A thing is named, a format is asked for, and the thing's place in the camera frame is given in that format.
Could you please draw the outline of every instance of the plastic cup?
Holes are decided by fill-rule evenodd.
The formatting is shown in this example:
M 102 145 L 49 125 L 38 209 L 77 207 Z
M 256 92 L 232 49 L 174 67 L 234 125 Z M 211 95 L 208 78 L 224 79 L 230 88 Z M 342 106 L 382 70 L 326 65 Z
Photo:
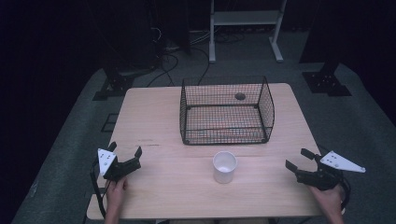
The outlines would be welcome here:
M 233 180 L 233 171 L 237 165 L 236 157 L 228 151 L 218 152 L 213 157 L 215 172 L 213 176 L 220 184 L 228 184 Z

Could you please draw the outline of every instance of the wooden table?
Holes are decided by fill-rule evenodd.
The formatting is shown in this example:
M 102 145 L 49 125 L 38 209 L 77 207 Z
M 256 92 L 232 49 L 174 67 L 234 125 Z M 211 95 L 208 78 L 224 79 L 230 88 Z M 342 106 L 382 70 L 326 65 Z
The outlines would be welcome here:
M 275 125 L 266 144 L 185 146 L 179 131 L 180 87 L 128 90 L 111 138 L 119 161 L 143 149 L 142 168 L 128 175 L 121 218 L 300 217 L 321 212 L 308 189 L 296 182 L 285 160 L 300 169 L 317 166 L 300 154 L 318 147 L 288 84 L 269 84 Z M 230 184 L 213 178 L 213 156 L 231 151 L 238 167 Z M 99 187 L 105 180 L 98 178 Z M 90 219 L 103 219 L 95 196 Z

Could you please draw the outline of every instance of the small object in basket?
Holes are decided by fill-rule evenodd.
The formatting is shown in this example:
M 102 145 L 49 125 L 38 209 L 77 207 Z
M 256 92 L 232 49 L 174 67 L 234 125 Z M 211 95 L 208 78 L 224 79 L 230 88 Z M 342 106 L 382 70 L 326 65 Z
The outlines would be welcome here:
M 244 93 L 242 93 L 242 92 L 238 92 L 235 95 L 235 99 L 237 99 L 237 100 L 245 100 L 246 98 L 247 98 L 247 96 Z

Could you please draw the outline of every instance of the human hand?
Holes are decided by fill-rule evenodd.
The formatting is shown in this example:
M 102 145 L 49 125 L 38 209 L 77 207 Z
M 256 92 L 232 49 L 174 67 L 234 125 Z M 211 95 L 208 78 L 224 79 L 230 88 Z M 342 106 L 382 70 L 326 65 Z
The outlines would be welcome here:
M 106 182 L 107 192 L 107 209 L 106 209 L 106 224 L 119 223 L 120 211 L 125 195 L 125 190 L 128 187 L 127 177 L 123 177 L 118 182 L 108 181 Z
M 340 185 L 336 185 L 333 189 L 320 190 L 312 186 L 308 186 L 309 190 L 317 200 L 324 216 L 331 224 L 344 224 L 341 214 L 341 202 L 343 189 Z

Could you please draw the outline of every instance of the black wire basket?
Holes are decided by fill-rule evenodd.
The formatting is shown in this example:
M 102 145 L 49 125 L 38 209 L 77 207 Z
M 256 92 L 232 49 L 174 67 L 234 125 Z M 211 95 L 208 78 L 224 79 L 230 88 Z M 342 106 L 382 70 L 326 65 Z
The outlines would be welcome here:
M 265 77 L 183 79 L 180 133 L 185 145 L 267 143 L 274 120 Z

